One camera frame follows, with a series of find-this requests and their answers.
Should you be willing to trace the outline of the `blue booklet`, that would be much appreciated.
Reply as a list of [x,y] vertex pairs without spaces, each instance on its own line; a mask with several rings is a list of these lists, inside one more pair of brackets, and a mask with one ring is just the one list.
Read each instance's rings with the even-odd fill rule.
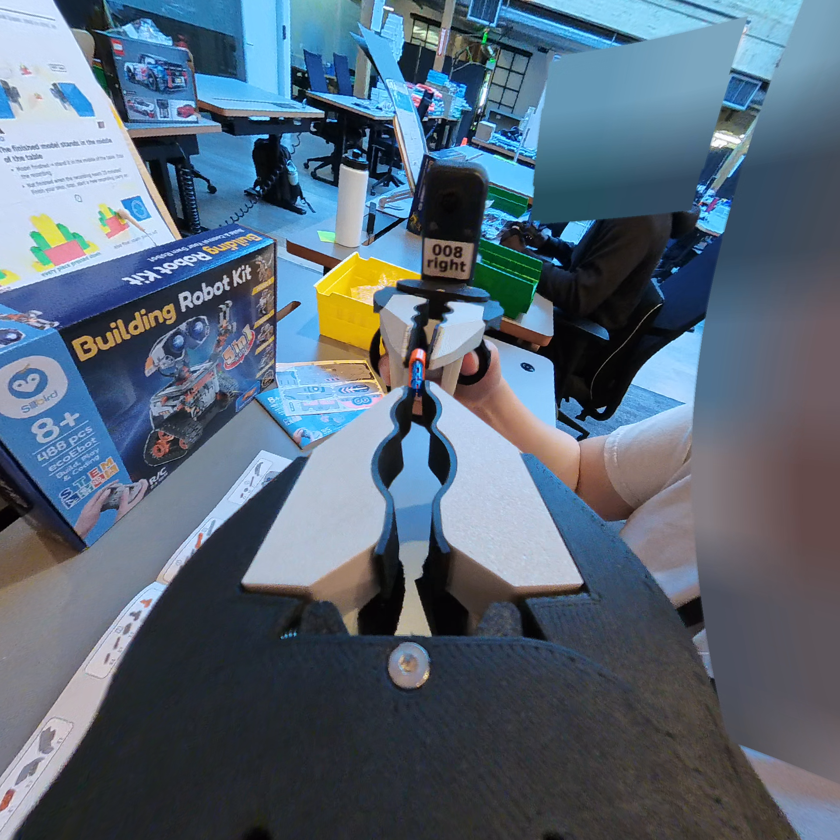
[[346,427],[383,393],[371,382],[277,387],[257,401],[301,449]]

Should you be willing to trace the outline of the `white water bottle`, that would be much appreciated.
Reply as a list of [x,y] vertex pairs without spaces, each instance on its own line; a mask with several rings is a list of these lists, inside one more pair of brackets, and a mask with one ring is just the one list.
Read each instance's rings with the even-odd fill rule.
[[369,164],[359,150],[349,150],[339,168],[338,206],[335,217],[336,245],[358,248],[368,192]]

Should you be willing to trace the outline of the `white instruction manual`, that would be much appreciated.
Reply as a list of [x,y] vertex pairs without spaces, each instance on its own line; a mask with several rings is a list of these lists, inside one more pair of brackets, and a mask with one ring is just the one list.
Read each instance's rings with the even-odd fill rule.
[[232,484],[176,476],[72,558],[24,521],[2,532],[2,838],[68,762],[165,586],[288,464],[263,450]]

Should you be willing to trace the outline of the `sticker sheet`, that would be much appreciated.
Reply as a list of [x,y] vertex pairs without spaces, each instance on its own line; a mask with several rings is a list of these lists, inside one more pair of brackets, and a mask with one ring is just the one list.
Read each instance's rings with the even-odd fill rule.
[[273,403],[289,417],[360,411],[383,397],[364,360],[277,363]]

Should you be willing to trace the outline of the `yellow bin with clear bags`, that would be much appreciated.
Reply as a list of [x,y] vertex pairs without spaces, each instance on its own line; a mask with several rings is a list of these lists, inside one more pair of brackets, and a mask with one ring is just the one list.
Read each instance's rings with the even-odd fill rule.
[[352,253],[314,286],[321,335],[367,351],[380,325],[379,314],[373,311],[372,296],[358,299],[352,290],[393,287],[401,279],[419,278],[414,270]]

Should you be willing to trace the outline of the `person's right hand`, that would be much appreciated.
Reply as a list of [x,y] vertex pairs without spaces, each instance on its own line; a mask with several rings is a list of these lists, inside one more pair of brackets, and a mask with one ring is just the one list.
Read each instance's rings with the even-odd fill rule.
[[[522,407],[522,404],[502,377],[497,346],[493,342],[485,340],[480,347],[487,349],[490,353],[488,371],[484,373],[483,377],[477,383],[472,385],[457,384],[455,399],[492,426],[495,421],[491,418],[494,415],[500,417],[499,411],[501,409],[512,409],[515,405]],[[480,359],[477,350],[467,353],[461,363],[461,376],[470,377],[476,375],[479,369],[479,362]],[[390,368],[387,353],[380,358],[377,370],[383,383],[390,386]]]

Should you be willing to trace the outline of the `grey desk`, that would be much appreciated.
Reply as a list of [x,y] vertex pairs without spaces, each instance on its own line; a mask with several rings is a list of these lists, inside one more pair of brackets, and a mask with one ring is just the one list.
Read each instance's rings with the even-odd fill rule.
[[[360,359],[359,349],[320,336],[313,287],[322,271],[285,259],[278,268],[280,305],[299,303],[277,326],[278,359]],[[514,392],[553,424],[550,361],[529,347],[493,341]],[[2,775],[113,620],[152,583],[261,449],[290,459],[300,454],[271,416],[251,403],[86,552],[70,556],[66,545],[42,537],[25,521],[2,531]],[[427,466],[423,430],[409,434],[403,452],[406,468],[392,492],[400,554],[413,581],[426,556],[438,483]]]

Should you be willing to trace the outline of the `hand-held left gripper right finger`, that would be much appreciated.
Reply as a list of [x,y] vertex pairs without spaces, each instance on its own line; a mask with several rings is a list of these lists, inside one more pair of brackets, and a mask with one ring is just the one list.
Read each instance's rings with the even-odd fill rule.
[[581,574],[534,481],[545,474],[440,386],[427,383],[433,500],[420,596],[432,634],[461,635],[494,602],[578,594]]

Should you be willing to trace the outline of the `toy car box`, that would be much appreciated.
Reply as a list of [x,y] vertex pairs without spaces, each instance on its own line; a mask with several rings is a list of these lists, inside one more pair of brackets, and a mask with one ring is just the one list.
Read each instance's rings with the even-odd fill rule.
[[124,123],[196,123],[193,74],[185,49],[115,33],[93,35],[115,108]]

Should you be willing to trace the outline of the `black office chair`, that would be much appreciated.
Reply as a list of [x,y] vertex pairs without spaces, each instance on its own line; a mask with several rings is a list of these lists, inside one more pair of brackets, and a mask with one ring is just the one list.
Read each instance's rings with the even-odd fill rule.
[[549,349],[554,367],[556,414],[580,435],[589,431],[561,411],[563,400],[581,405],[577,419],[597,420],[613,416],[640,367],[634,361],[637,347],[665,303],[655,280],[650,280],[629,320],[620,329],[608,331],[592,320],[554,310],[554,336]]

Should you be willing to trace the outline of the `black backpack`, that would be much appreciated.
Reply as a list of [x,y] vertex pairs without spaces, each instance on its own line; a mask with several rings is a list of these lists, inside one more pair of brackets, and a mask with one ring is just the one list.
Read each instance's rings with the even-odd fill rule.
[[256,178],[252,193],[262,201],[295,214],[306,214],[308,207],[291,152],[279,135],[257,139],[252,152]]

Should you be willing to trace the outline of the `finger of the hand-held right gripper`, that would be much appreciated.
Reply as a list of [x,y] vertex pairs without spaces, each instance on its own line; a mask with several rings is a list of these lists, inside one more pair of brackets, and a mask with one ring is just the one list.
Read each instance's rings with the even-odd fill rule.
[[388,356],[392,389],[410,385],[414,319],[417,307],[423,304],[421,297],[391,296],[380,312],[381,339]]
[[481,343],[486,328],[482,315],[474,312],[447,312],[444,319],[429,319],[424,330],[427,339],[426,371],[435,371],[461,360]]

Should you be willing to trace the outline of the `robot kit box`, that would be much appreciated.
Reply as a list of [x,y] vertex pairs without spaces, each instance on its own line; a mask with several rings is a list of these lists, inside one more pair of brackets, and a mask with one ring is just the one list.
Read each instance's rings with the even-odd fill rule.
[[77,549],[275,378],[277,244],[227,226],[2,295],[2,498]]
[[447,150],[438,150],[428,152],[423,155],[423,160],[419,169],[419,174],[415,181],[415,190],[413,193],[413,203],[406,223],[406,230],[416,236],[423,233],[424,220],[424,195],[425,185],[424,179],[427,171],[436,163],[441,161],[452,161],[463,159],[463,155],[459,147]]

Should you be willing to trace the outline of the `green bin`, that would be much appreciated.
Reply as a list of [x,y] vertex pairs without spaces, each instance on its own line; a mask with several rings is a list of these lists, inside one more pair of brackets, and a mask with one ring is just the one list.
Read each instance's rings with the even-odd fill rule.
[[530,309],[542,267],[536,257],[481,239],[473,284],[488,291],[506,317],[517,319]]
[[486,209],[520,218],[530,209],[530,200],[523,195],[509,191],[498,185],[489,184],[487,189]]

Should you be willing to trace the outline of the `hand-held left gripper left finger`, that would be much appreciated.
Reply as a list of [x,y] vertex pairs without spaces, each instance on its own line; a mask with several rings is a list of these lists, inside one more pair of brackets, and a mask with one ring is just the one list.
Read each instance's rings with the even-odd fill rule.
[[403,469],[403,388],[308,458],[242,580],[250,592],[359,610],[363,634],[394,634],[403,607],[391,483]]

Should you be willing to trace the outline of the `instruction sign board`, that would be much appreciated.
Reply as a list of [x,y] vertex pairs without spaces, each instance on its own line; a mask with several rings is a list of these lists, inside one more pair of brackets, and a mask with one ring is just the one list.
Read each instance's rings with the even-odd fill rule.
[[179,234],[54,2],[1,2],[2,292]]

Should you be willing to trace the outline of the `person's right forearm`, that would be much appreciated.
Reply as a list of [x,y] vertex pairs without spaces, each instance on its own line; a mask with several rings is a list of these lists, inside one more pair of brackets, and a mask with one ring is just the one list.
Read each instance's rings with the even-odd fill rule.
[[580,443],[536,417],[522,402],[521,405],[501,409],[501,416],[494,415],[491,419],[495,423],[490,426],[523,454],[536,456],[568,488],[577,490],[581,476]]

